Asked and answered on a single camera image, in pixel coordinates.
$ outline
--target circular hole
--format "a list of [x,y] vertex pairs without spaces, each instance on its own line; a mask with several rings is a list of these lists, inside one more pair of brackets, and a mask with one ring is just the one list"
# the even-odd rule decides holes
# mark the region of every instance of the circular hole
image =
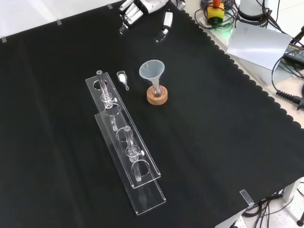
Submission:
[[147,175],[150,171],[150,164],[145,160],[138,160],[137,162],[134,162],[132,165],[132,172],[134,174],[135,166],[138,165],[139,172],[141,174],[141,177],[144,175]]
[[97,90],[100,90],[100,89],[101,89],[98,80],[97,80],[97,81],[94,81],[93,87],[94,87],[95,89],[97,89]]
[[121,142],[126,142],[127,141],[127,139],[125,138],[123,127],[118,129],[118,131],[116,132],[116,139],[121,141]]
[[107,115],[118,115],[120,112],[120,106],[114,103],[112,108],[105,108],[104,110]]

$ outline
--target wooden base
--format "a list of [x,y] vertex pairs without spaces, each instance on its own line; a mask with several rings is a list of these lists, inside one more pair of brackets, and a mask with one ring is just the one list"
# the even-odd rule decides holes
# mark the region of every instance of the wooden base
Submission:
[[152,105],[162,105],[163,103],[165,103],[168,100],[168,91],[166,89],[166,87],[161,86],[163,89],[163,95],[160,97],[154,97],[151,95],[151,89],[152,86],[149,87],[149,89],[147,90],[147,100],[149,101],[150,104]]

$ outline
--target black cable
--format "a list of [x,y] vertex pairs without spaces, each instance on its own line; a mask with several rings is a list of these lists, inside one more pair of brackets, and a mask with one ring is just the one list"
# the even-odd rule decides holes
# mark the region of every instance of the black cable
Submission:
[[261,219],[260,228],[262,228],[263,219],[264,219],[264,217],[262,217],[262,219]]
[[290,73],[290,71],[288,71],[286,68],[282,67],[281,65],[278,65],[279,68],[283,69],[284,71]]
[[267,219],[267,228],[269,228],[269,221],[270,221],[270,206],[268,205],[268,219]]
[[[212,30],[212,29],[218,29],[218,28],[227,28],[227,27],[230,27],[231,25],[233,25],[234,21],[236,20],[236,13],[237,13],[237,11],[236,11],[236,9],[234,9],[232,6],[226,5],[227,9],[229,9],[229,10],[232,11],[232,14],[231,14],[231,13],[228,12],[228,10],[226,10],[225,8],[223,9],[223,8],[221,8],[221,7],[211,6],[211,5],[212,5],[212,2],[207,3],[207,4],[205,4],[205,5],[204,5],[202,2],[201,2],[201,4],[202,4],[204,7],[201,8],[201,9],[198,9],[197,11],[194,12],[194,19],[195,19],[196,23],[197,23],[199,26],[201,26],[201,27],[204,28],[204,29]],[[213,7],[213,8],[216,8],[216,9],[221,9],[221,10],[224,11],[225,14],[228,14],[228,15],[230,16],[230,18],[228,18],[227,20],[225,20],[225,21],[223,21],[223,22],[221,22],[221,23],[216,23],[216,22],[214,22],[214,21],[211,21],[211,20],[208,19],[208,16],[207,16],[207,14],[206,14],[206,13],[207,13],[207,7]],[[207,22],[208,22],[209,24],[211,24],[211,27],[206,27],[205,25],[201,24],[201,23],[197,20],[196,14],[197,14],[199,11],[203,11],[203,12],[204,12],[205,18],[207,19]]]
[[[301,49],[298,49],[298,50],[293,50],[293,51],[290,51],[288,53],[286,53],[287,55],[289,55],[290,53],[293,53],[293,52],[296,52],[296,51],[302,51]],[[280,97],[284,98],[284,99],[287,99],[289,101],[292,101],[293,103],[297,104],[298,105],[298,108],[297,110],[299,110],[300,108],[303,108],[304,109],[304,97],[299,97],[299,96],[294,96],[294,95],[291,95],[291,94],[287,94],[283,91],[280,91],[276,88],[275,84],[274,84],[274,70],[275,70],[275,67],[276,65],[279,63],[279,61],[281,61],[283,57],[280,57],[277,62],[275,63],[274,67],[272,68],[272,71],[271,71],[271,83],[272,83],[272,86],[274,87],[274,89],[276,90],[276,94],[279,95]]]
[[[280,28],[280,26],[278,25],[278,23],[271,17],[269,16],[269,23],[275,27],[277,30],[279,30],[280,32],[284,33],[284,34],[287,34],[285,33],[284,31],[282,31],[282,29]],[[300,44],[302,47],[304,47],[304,44],[302,44],[299,40],[295,39],[294,37],[292,37],[292,39],[294,39],[294,42]]]
[[279,3],[277,4],[277,12],[276,12],[276,19],[275,19],[276,22],[279,18],[279,8],[280,8],[280,0],[279,0]]
[[300,73],[300,71],[298,71],[298,69],[296,68],[296,65],[294,64],[294,70],[300,75],[301,78],[304,78],[304,76]]
[[262,6],[262,4],[261,4],[258,0],[256,0],[256,2],[257,2],[260,6]]
[[294,71],[292,71],[283,61],[281,61],[281,63],[286,67],[287,70],[289,70],[290,73],[292,73],[293,75],[297,76],[300,79],[304,79],[303,75],[297,75]]
[[286,208],[289,204],[291,204],[291,202],[294,200],[294,197],[292,198],[292,200],[287,204],[285,205],[283,208],[281,208],[280,210],[278,211],[275,211],[275,212],[272,212],[272,213],[269,213],[269,214],[266,214],[266,215],[263,215],[263,216],[268,216],[268,215],[272,215],[272,214],[275,214],[275,213],[278,213],[280,212],[281,210],[283,210],[284,208]]
[[[279,199],[279,198],[283,197],[283,194],[284,194],[284,190],[282,190],[281,193],[278,192],[278,193],[272,194],[271,196],[267,197],[267,199],[263,199],[263,200],[255,203],[254,205],[252,205],[252,207],[246,209],[245,212],[242,214],[242,216],[247,217],[247,218],[252,218],[252,217],[259,215],[265,209],[265,208],[262,209],[264,203],[266,203],[268,200],[272,201],[272,200]],[[257,207],[258,207],[258,210],[256,212],[253,212],[253,213],[248,212]]]
[[304,194],[299,189],[297,189],[297,190],[304,197]]

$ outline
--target acrylic test tube rack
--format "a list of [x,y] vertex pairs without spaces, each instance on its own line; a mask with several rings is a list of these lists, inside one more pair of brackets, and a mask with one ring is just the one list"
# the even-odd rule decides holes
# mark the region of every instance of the acrylic test tube rack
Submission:
[[86,80],[99,113],[98,126],[137,215],[164,202],[156,167],[108,73]]

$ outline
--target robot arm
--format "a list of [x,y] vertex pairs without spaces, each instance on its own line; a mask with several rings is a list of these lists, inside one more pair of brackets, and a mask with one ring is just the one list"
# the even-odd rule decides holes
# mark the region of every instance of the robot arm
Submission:
[[158,36],[155,38],[155,42],[161,42],[166,35],[168,34],[171,25],[172,25],[172,21],[173,21],[173,13],[172,12],[166,12],[164,19],[163,19],[163,26],[162,26],[162,30],[161,32],[158,34]]
[[171,0],[173,4],[176,4],[176,7],[179,10],[183,10],[186,7],[186,2],[185,0]]
[[123,34],[144,14],[153,13],[166,5],[169,0],[126,0],[119,8],[120,15],[123,19],[123,26],[120,33]]

